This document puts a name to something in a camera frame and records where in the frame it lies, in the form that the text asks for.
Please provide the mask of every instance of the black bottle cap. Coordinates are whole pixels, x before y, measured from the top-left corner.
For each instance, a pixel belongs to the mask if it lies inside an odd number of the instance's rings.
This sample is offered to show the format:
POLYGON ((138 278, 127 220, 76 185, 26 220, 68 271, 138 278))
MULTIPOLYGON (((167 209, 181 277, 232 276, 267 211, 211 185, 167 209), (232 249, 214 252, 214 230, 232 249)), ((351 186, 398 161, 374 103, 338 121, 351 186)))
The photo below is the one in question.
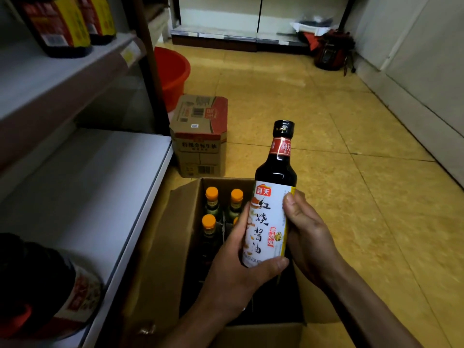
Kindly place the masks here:
POLYGON ((274 138, 284 137, 293 138, 293 131, 295 130, 295 124, 292 121, 279 120, 274 122, 274 130, 272 136, 274 138))

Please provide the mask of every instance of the left hand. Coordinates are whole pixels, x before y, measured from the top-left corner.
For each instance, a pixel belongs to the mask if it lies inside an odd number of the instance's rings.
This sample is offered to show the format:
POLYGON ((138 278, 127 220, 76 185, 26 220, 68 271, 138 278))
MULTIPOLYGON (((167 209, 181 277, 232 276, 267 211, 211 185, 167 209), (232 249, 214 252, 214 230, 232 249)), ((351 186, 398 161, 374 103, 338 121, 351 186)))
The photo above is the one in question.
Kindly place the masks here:
POLYGON ((240 263, 249 210, 250 203, 247 203, 229 238, 217 252, 195 303, 222 326, 239 316, 256 290, 289 264, 286 257, 275 257, 250 269, 240 263))

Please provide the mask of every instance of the cardboard carton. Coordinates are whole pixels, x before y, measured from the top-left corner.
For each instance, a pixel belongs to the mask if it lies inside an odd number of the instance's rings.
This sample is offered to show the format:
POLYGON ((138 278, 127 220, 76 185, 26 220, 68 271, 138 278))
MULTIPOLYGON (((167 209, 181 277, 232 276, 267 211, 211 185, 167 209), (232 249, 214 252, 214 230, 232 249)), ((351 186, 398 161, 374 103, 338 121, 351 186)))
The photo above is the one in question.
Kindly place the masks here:
MULTIPOLYGON (((234 188, 244 192, 244 203, 250 200, 254 180, 201 178, 171 191, 143 271, 138 302, 131 318, 132 332, 137 333, 145 328, 153 331, 153 334, 135 335, 131 340, 133 347, 153 347, 176 325, 179 317, 196 299, 200 286, 192 278, 194 250, 201 237, 205 191, 211 186, 219 189, 219 202, 225 206, 234 188)), ((257 303, 256 315, 239 316, 226 326, 211 346, 298 347, 305 324, 304 317, 309 317, 311 322, 317 322, 313 319, 318 317, 314 305, 309 305, 308 312, 302 308, 299 294, 301 286, 297 281, 310 282, 298 273, 296 275, 294 266, 290 265, 282 273, 277 292, 266 294, 263 287, 258 290, 253 297, 257 303)), ((322 304, 316 305, 317 310, 322 312, 322 322, 338 321, 336 314, 330 314, 331 310, 334 311, 327 298, 328 305, 324 305, 323 300, 322 304)))
POLYGON ((169 128, 182 177, 224 175, 226 98, 189 94, 181 96, 169 128))

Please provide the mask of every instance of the red plastic bucket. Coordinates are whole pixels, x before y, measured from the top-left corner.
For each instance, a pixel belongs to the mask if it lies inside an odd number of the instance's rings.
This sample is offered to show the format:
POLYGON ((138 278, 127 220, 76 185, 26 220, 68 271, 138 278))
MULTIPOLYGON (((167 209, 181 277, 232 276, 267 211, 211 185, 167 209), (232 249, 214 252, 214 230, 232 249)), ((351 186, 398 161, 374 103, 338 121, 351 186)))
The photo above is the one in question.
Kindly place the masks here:
POLYGON ((190 75, 187 58, 170 49, 155 47, 154 57, 158 65, 158 75, 163 87, 166 110, 172 111, 184 93, 184 83, 190 75))

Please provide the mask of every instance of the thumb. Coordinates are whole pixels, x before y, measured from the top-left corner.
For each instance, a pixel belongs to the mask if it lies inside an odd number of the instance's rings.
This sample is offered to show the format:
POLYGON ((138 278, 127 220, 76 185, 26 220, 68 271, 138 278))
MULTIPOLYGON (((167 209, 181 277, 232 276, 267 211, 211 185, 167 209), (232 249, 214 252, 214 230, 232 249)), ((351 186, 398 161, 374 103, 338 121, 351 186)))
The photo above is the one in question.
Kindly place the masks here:
POLYGON ((309 231, 311 225, 314 224, 314 220, 303 212, 291 193, 287 193, 283 198, 283 211, 287 218, 300 230, 309 231))
POLYGON ((286 257, 274 257, 251 268, 249 272, 253 281, 260 287, 285 270, 289 262, 286 257))

